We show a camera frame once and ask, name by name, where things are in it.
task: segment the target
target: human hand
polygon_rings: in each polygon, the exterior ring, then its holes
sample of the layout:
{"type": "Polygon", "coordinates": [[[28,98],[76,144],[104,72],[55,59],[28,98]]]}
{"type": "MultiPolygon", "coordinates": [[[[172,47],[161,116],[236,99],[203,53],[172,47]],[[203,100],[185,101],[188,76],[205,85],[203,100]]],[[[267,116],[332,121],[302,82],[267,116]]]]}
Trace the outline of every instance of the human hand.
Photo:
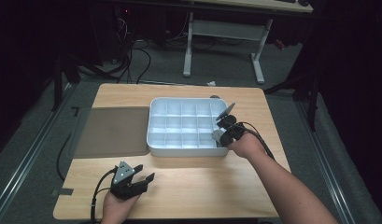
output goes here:
{"type": "Polygon", "coordinates": [[[243,136],[228,145],[229,150],[233,150],[234,153],[242,158],[249,160],[252,155],[265,154],[263,145],[260,140],[252,133],[244,132],[243,136]]]}
{"type": "Polygon", "coordinates": [[[104,198],[102,224],[121,224],[129,216],[130,210],[141,194],[126,201],[115,197],[110,191],[104,198]]]}

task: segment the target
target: forearm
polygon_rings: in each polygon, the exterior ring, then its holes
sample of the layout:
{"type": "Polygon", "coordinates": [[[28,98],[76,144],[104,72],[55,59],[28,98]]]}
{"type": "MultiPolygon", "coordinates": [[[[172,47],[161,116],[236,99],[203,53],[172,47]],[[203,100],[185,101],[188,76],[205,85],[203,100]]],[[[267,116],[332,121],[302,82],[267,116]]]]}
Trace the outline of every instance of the forearm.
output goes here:
{"type": "Polygon", "coordinates": [[[141,194],[128,200],[116,198],[111,192],[106,194],[103,207],[102,224],[121,224],[130,215],[130,210],[140,198],[141,194]]]}
{"type": "Polygon", "coordinates": [[[337,223],[317,196],[265,154],[248,158],[284,223],[337,223]]]}

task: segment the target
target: wire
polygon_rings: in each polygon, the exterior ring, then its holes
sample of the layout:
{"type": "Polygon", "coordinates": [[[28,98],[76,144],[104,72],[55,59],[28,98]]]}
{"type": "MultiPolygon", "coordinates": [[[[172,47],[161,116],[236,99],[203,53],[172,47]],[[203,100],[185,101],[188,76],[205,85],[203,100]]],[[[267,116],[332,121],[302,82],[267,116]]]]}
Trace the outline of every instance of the wire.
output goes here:
{"type": "Polygon", "coordinates": [[[258,138],[258,140],[261,142],[263,148],[265,149],[265,152],[266,154],[272,158],[274,161],[276,160],[275,159],[275,156],[273,155],[272,151],[270,150],[270,148],[266,145],[266,143],[264,142],[263,138],[261,137],[261,135],[258,133],[257,129],[252,126],[250,123],[247,123],[247,122],[238,122],[238,124],[247,124],[249,126],[251,126],[254,130],[250,130],[244,126],[241,126],[241,125],[237,125],[237,124],[232,124],[232,123],[228,123],[228,122],[225,122],[225,124],[228,124],[228,125],[231,125],[233,127],[236,127],[236,128],[240,128],[240,129],[243,129],[244,131],[247,131],[249,133],[251,133],[252,135],[254,135],[255,137],[258,138]]]}
{"type": "MultiPolygon", "coordinates": [[[[201,42],[207,43],[207,41],[204,41],[200,36],[199,36],[197,39],[199,39],[199,41],[201,41],[201,42]]],[[[199,50],[208,50],[208,49],[213,48],[213,47],[216,45],[217,38],[216,38],[216,37],[210,37],[210,36],[209,36],[207,39],[212,39],[212,43],[211,43],[210,46],[208,46],[208,47],[206,47],[206,48],[204,48],[204,49],[196,48],[194,45],[192,45],[192,47],[193,47],[194,49],[199,49],[199,50]]]]}
{"type": "MultiPolygon", "coordinates": [[[[119,58],[122,59],[121,60],[121,64],[112,69],[112,70],[109,70],[109,71],[103,71],[102,69],[94,66],[93,64],[89,64],[83,60],[81,60],[79,57],[75,56],[75,55],[69,55],[70,58],[78,65],[83,65],[84,67],[86,67],[87,69],[89,69],[90,71],[92,71],[91,73],[90,72],[87,72],[87,71],[84,71],[83,69],[81,68],[78,68],[78,71],[82,74],[85,74],[85,75],[88,75],[88,76],[91,76],[91,75],[97,75],[97,76],[100,76],[100,77],[103,77],[103,78],[106,78],[106,79],[116,79],[118,81],[118,78],[117,77],[114,77],[112,76],[113,74],[115,73],[118,73],[120,72],[121,70],[126,70],[127,67],[130,65],[130,61],[129,61],[129,57],[127,56],[127,48],[125,46],[125,38],[127,36],[127,32],[128,32],[128,29],[127,29],[127,23],[120,19],[120,21],[123,22],[123,25],[121,26],[121,30],[123,28],[123,26],[125,25],[126,29],[125,29],[125,35],[124,35],[124,38],[123,38],[123,42],[121,41],[121,38],[120,38],[120,34],[117,33],[117,36],[120,40],[120,55],[119,55],[119,58]]],[[[131,46],[129,47],[129,49],[131,49],[133,47],[133,44],[134,42],[131,42],[131,46]]]]}
{"type": "Polygon", "coordinates": [[[126,40],[126,36],[127,36],[127,32],[128,32],[128,29],[127,29],[127,23],[126,23],[126,21],[124,21],[124,20],[121,19],[121,18],[117,18],[117,20],[122,22],[122,25],[121,25],[121,27],[119,28],[119,34],[117,33],[117,36],[118,36],[119,41],[120,41],[120,42],[119,42],[120,46],[123,47],[123,43],[124,43],[125,40],[126,40]],[[125,30],[124,30],[123,38],[121,38],[121,37],[120,37],[120,32],[121,32],[121,30],[123,29],[123,27],[125,27],[125,30]]]}
{"type": "Polygon", "coordinates": [[[246,44],[246,43],[250,42],[250,40],[242,39],[242,40],[239,40],[239,41],[236,42],[236,43],[230,43],[230,42],[228,42],[227,40],[226,40],[226,41],[223,41],[223,40],[221,40],[221,39],[222,39],[222,38],[217,39],[217,43],[219,43],[219,44],[223,44],[223,45],[229,45],[229,46],[238,46],[238,45],[246,44]]]}
{"type": "Polygon", "coordinates": [[[103,191],[103,190],[107,190],[107,189],[111,189],[111,188],[104,188],[104,189],[100,189],[100,190],[98,190],[98,192],[97,192],[97,193],[100,193],[101,191],[103,191]]]}
{"type": "Polygon", "coordinates": [[[127,78],[126,78],[126,83],[127,84],[132,84],[133,81],[132,81],[132,75],[130,74],[130,64],[133,60],[133,49],[130,49],[130,61],[129,61],[129,66],[128,66],[128,69],[127,69],[127,78]]]}
{"type": "Polygon", "coordinates": [[[145,70],[141,73],[141,75],[138,76],[138,79],[137,79],[135,84],[138,84],[140,82],[141,77],[145,74],[145,72],[147,72],[147,70],[149,69],[149,66],[150,66],[150,55],[146,51],[144,51],[143,49],[138,49],[138,50],[141,50],[147,54],[147,56],[149,58],[149,62],[148,62],[147,67],[145,68],[145,70]]]}
{"type": "Polygon", "coordinates": [[[166,41],[166,44],[168,44],[168,45],[170,45],[170,46],[174,46],[174,47],[181,47],[181,46],[184,46],[184,45],[186,45],[187,44],[187,40],[185,39],[185,40],[182,40],[183,38],[185,38],[185,37],[187,37],[186,35],[184,35],[184,36],[182,36],[182,37],[179,37],[179,38],[177,38],[177,39],[175,39],[175,40],[170,40],[170,41],[166,41]]]}
{"type": "Polygon", "coordinates": [[[126,66],[126,68],[123,70],[123,72],[120,74],[120,76],[118,77],[117,83],[120,83],[121,78],[122,78],[122,77],[124,76],[124,74],[126,74],[126,72],[128,72],[129,69],[130,69],[130,64],[132,63],[132,58],[133,58],[133,52],[132,52],[132,49],[130,49],[130,57],[127,56],[127,55],[126,55],[126,57],[127,57],[127,60],[128,60],[127,66],[126,66]]]}
{"type": "Polygon", "coordinates": [[[181,36],[181,35],[185,31],[185,27],[187,27],[187,21],[188,21],[189,16],[190,16],[190,13],[188,12],[187,13],[187,17],[185,18],[185,21],[184,21],[184,25],[182,26],[182,30],[178,33],[178,35],[176,37],[171,38],[171,39],[167,39],[166,42],[169,42],[171,40],[178,40],[178,39],[181,39],[181,38],[183,38],[185,36],[188,36],[188,35],[183,35],[183,36],[181,36]]]}
{"type": "Polygon", "coordinates": [[[95,203],[97,202],[97,194],[101,191],[98,190],[100,188],[101,183],[103,180],[110,174],[115,174],[118,171],[118,166],[115,166],[114,169],[106,172],[106,174],[101,177],[100,181],[98,182],[97,186],[95,187],[94,194],[92,196],[92,207],[91,207],[91,223],[94,224],[95,222],[95,203]]]}
{"type": "Polygon", "coordinates": [[[63,153],[63,150],[64,150],[64,148],[65,148],[65,146],[66,146],[66,144],[67,144],[67,142],[68,142],[68,140],[69,140],[70,137],[71,137],[71,134],[69,134],[68,137],[65,139],[65,142],[63,143],[62,148],[60,149],[59,155],[57,156],[57,160],[56,160],[56,170],[57,170],[57,174],[59,175],[59,177],[60,177],[63,181],[65,181],[65,178],[63,177],[62,173],[60,172],[60,167],[59,167],[59,166],[60,166],[60,157],[61,157],[61,155],[62,155],[62,153],[63,153]]]}
{"type": "Polygon", "coordinates": [[[91,224],[90,221],[84,221],[84,222],[79,222],[79,224],[91,224]]]}

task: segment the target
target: wooden table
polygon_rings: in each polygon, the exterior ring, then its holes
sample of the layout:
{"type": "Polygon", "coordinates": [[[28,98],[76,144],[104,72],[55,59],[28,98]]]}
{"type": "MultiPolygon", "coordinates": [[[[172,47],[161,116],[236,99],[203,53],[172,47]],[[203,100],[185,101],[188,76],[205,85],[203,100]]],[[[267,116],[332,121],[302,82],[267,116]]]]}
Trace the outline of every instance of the wooden table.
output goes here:
{"type": "MultiPolygon", "coordinates": [[[[103,84],[93,107],[149,106],[157,97],[203,97],[217,95],[228,105],[236,102],[231,114],[238,121],[253,124],[278,163],[290,169],[277,134],[269,106],[261,89],[196,86],[103,84]]],[[[146,156],[103,159],[73,159],[64,189],[53,215],[58,219],[88,219],[93,191],[102,177],[121,160],[130,166],[144,164],[134,177],[155,173],[129,218],[227,218],[277,217],[261,180],[247,160],[232,151],[226,157],[158,158],[146,156]]],[[[101,189],[109,187],[106,178],[101,189]]],[[[102,216],[105,192],[97,197],[96,216],[102,216]]]]}

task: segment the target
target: human arm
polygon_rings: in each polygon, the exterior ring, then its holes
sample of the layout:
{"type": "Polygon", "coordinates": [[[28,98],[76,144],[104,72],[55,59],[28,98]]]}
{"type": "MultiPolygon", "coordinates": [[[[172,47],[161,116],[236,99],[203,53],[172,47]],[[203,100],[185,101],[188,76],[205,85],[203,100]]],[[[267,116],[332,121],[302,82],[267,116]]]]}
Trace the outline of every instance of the human arm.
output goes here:
{"type": "Polygon", "coordinates": [[[304,183],[265,153],[253,134],[245,132],[228,149],[250,162],[284,223],[337,223],[304,183]]]}
{"type": "Polygon", "coordinates": [[[129,216],[130,210],[141,197],[141,194],[126,201],[118,199],[110,191],[104,198],[103,219],[101,224],[121,224],[129,216]]]}

